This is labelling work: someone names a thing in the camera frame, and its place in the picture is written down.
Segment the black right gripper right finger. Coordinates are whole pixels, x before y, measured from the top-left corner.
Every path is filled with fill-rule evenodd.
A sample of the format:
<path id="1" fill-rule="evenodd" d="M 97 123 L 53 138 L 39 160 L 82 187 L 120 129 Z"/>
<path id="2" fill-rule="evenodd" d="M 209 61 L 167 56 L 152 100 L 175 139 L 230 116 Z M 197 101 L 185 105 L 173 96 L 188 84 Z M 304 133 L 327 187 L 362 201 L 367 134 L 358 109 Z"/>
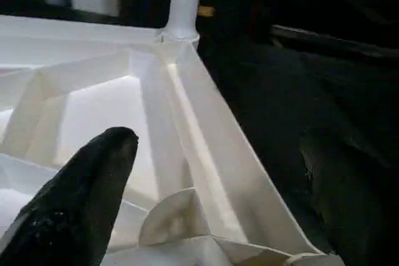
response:
<path id="1" fill-rule="evenodd" d="M 325 131 L 299 142 L 312 205 L 345 265 L 398 265 L 398 178 L 359 146 Z"/>

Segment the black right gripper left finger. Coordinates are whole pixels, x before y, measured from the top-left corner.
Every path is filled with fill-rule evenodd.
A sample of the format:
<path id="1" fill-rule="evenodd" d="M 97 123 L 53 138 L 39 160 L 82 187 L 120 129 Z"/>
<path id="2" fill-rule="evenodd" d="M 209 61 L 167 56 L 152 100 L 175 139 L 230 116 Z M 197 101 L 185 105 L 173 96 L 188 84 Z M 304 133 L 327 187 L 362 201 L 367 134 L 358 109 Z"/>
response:
<path id="1" fill-rule="evenodd" d="M 111 127 L 81 147 L 1 237 L 1 265 L 100 265 L 139 138 Z"/>

